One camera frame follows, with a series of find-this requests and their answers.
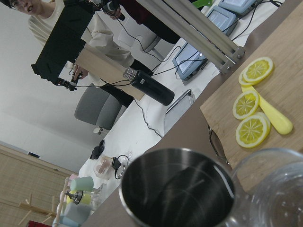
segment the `chair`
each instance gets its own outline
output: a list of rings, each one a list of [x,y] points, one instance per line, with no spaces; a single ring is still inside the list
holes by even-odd
[[[145,25],[139,25],[137,22],[129,17],[126,22],[124,23],[124,28],[121,30],[118,40],[125,43],[129,47],[132,47],[134,45],[134,42],[136,41],[133,37],[140,40],[142,46],[140,45],[140,50],[143,52],[150,52],[153,51],[153,54],[158,57],[160,60],[163,60],[164,57],[154,49],[154,47],[158,44],[158,42],[161,40],[160,37],[158,37],[154,32],[152,32],[150,29],[148,29]]]
[[[94,132],[101,134],[103,129],[110,130],[113,127],[125,109],[108,92],[98,87],[88,87],[78,102],[75,118],[98,126]]]

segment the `white wall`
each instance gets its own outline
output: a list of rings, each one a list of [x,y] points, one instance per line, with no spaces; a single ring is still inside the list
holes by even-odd
[[[117,40],[119,23],[102,12],[99,14]],[[36,62],[42,47],[27,27],[28,15],[2,4],[0,15],[0,141],[78,172],[102,140],[92,133],[93,125],[74,118],[85,88],[71,92],[35,75],[31,64]],[[132,54],[150,68],[158,64],[153,57],[135,48]],[[70,80],[67,70],[63,70],[60,77]],[[84,79],[78,85],[89,83]]]

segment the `person's hand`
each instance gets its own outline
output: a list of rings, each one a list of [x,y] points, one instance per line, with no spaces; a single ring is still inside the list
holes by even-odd
[[[112,18],[113,20],[117,20],[117,18],[119,18],[122,14],[120,8],[118,8],[117,10],[114,10],[114,11],[110,11],[109,13],[104,11],[104,13],[109,15],[109,17]]]
[[[74,76],[73,76],[73,80],[76,80],[79,76],[79,79],[83,79],[85,78],[87,75],[89,74],[89,72],[82,68],[81,66],[79,65],[75,65],[75,70],[74,70]]]

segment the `stainless steel cup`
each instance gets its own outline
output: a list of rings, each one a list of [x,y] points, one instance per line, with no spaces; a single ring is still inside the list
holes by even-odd
[[[119,194],[142,227],[217,227],[228,217],[234,186],[212,159],[185,148],[146,153],[127,168]]]

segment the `wooden wall panel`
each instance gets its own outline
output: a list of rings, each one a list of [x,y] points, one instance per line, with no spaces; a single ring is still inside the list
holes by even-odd
[[[17,227],[27,210],[19,203],[33,194],[32,205],[51,210],[52,196],[56,207],[64,179],[73,172],[46,163],[35,157],[0,146],[0,227]],[[29,220],[42,222],[46,216],[32,212]],[[53,219],[46,222],[50,225]]]

